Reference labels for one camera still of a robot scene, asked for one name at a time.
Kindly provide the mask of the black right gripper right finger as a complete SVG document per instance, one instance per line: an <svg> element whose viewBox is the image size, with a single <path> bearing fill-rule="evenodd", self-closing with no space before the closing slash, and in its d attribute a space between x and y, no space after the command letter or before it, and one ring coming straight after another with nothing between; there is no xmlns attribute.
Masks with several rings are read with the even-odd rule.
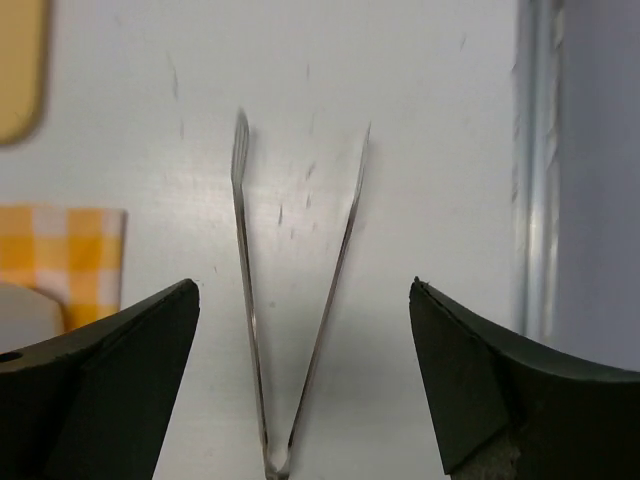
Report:
<svg viewBox="0 0 640 480"><path fill-rule="evenodd" d="M411 329L453 479L635 479L639 375L532 341L415 280Z"/></svg>

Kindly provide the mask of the silver metal tongs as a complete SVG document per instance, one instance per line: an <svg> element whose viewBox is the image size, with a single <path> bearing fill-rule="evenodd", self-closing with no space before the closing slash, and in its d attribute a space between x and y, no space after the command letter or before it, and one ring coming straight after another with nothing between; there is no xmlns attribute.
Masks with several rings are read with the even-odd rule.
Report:
<svg viewBox="0 0 640 480"><path fill-rule="evenodd" d="M270 458L270 437L268 428L265 390L261 366L259 347L258 321L256 315L254 288L250 263L250 248L248 241L246 200L243 191L244 176L250 147L250 126L246 112L240 108L236 115L234 141L231 155L230 179L232 185L232 199L234 206L237 245L240 260L242 289L245 303L245 314L248 327L249 348L252 360L253 384L257 408L259 441L261 444L264 475L267 479L288 479L291 476L292 458L296 448L298 431L302 425L305 407L309 404L315 372L323 351L329 319L338 291L339 281L346 262L347 252L354 231L357 212L360 204L364 177L368 162L370 129L365 131L360 148L359 168L354 193L342 236L340 249L336 259L330 288L324 304L320 324L316 334L313 350L305 374L304 383L298 400L296 412L292 421L286 444L286 458L283 465L277 467Z"/></svg>

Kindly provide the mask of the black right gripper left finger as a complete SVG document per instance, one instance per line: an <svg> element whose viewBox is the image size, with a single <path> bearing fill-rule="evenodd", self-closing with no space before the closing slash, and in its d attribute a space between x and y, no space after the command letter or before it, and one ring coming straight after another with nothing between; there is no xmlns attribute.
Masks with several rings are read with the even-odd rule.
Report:
<svg viewBox="0 0 640 480"><path fill-rule="evenodd" d="M1 356L4 479L150 479L200 313L184 279Z"/></svg>

